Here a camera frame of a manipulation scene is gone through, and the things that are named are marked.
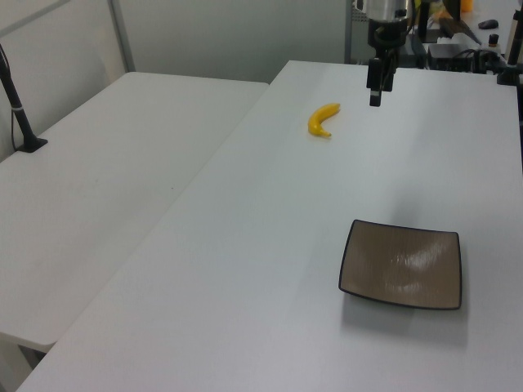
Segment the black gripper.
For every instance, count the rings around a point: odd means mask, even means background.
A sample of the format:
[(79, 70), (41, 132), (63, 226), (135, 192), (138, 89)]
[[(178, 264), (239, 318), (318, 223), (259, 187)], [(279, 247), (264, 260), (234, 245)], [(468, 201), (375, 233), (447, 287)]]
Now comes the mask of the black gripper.
[(396, 66), (390, 62), (384, 68), (382, 80), (382, 60), (400, 58), (400, 48), (405, 45), (408, 19), (382, 21), (369, 19), (368, 44), (373, 48), (373, 56), (369, 58), (366, 87), (370, 91), (369, 104), (379, 107), (382, 100), (382, 90), (392, 91)]

